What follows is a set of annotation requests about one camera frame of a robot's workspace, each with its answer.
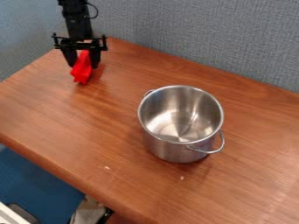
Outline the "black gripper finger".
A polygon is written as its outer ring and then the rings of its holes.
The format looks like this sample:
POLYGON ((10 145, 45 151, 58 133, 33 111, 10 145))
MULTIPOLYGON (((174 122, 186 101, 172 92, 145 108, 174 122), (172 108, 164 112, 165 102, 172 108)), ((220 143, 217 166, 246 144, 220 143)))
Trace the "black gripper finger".
POLYGON ((76 60, 77 60, 77 52, 74 49, 62 49, 61 50, 64 59, 68 62, 69 67, 73 67, 76 60))
POLYGON ((90 49, 88 51, 88 56, 89 56, 90 67, 96 69, 98 67, 98 62, 100 62, 100 50, 90 49))

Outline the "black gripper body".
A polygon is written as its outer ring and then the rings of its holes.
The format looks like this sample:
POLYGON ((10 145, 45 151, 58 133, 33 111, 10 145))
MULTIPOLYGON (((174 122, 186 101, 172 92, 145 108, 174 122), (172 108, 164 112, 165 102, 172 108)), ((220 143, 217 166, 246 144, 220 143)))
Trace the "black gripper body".
POLYGON ((88 20, 66 20, 68 37, 58 36, 56 33, 50 35, 53 39, 53 47, 60 50, 97 50, 108 49, 106 36, 98 38, 93 36, 90 22, 88 20))

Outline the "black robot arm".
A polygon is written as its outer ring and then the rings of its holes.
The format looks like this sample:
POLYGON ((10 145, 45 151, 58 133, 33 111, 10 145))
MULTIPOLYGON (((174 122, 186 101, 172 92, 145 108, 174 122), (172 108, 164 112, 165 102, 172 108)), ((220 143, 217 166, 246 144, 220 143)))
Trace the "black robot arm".
POLYGON ((88 51, 88 59, 90 68, 96 69, 101 60, 101 53, 108 50, 108 37, 101 34, 94 36, 90 26, 92 17, 89 15, 89 7, 97 7, 88 0, 57 0, 61 7, 61 15, 64 17, 68 36, 58 36, 56 33, 50 35, 53 40, 53 48, 62 53, 64 59, 69 67, 74 66, 78 60, 77 50, 88 51))

